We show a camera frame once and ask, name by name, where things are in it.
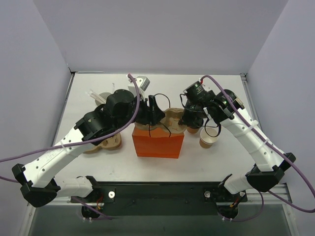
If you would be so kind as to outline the orange paper bag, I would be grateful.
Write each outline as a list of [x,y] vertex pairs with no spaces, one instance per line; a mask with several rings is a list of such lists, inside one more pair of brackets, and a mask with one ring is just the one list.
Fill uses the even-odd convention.
[[[170,100],[168,100],[168,108],[171,108]],[[153,131],[140,130],[134,127],[132,138],[137,156],[139,157],[157,157],[157,158],[179,158],[180,151],[184,140],[184,132],[180,134],[172,134],[165,132],[161,128]]]

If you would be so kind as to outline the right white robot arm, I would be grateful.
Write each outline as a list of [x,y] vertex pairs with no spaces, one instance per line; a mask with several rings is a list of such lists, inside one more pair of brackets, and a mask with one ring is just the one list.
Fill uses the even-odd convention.
[[218,188],[219,197],[225,201],[247,189],[267,192],[277,185],[287,169],[295,162],[292,153],[285,153],[267,138],[258,127],[239,97],[229,89],[218,94],[206,91],[200,81],[183,91],[187,98],[181,122],[194,127],[193,121],[212,119],[219,128],[227,129],[254,160],[250,171],[239,177],[228,175]]

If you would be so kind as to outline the brown pulp cup carrier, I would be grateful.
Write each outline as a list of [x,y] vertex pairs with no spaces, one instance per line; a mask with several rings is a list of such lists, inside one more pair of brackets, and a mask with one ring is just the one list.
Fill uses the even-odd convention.
[[184,109],[168,108],[164,111],[164,113],[165,117],[157,125],[149,126],[135,123],[135,127],[144,131],[148,131],[149,129],[153,131],[157,128],[161,128],[163,131],[171,132],[172,134],[180,134],[186,131],[186,125],[179,125],[179,121],[184,114]]

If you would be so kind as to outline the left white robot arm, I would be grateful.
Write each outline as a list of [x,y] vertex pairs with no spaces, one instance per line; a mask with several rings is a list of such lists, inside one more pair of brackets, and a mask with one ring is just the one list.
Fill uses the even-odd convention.
[[128,90],[115,91],[104,104],[76,122],[53,150],[26,165],[16,164],[12,168],[24,199],[33,207],[42,207],[57,197],[74,196],[95,202],[100,197],[100,186],[94,177],[57,179],[57,173],[79,155],[99,145],[103,136],[134,122],[153,126],[164,117],[153,95],[137,101]]

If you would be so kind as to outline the brown paper coffee cup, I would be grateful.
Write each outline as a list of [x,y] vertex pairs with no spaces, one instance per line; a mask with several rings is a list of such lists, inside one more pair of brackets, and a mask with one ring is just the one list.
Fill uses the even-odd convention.
[[196,134],[199,131],[199,128],[187,127],[187,131],[191,134]]

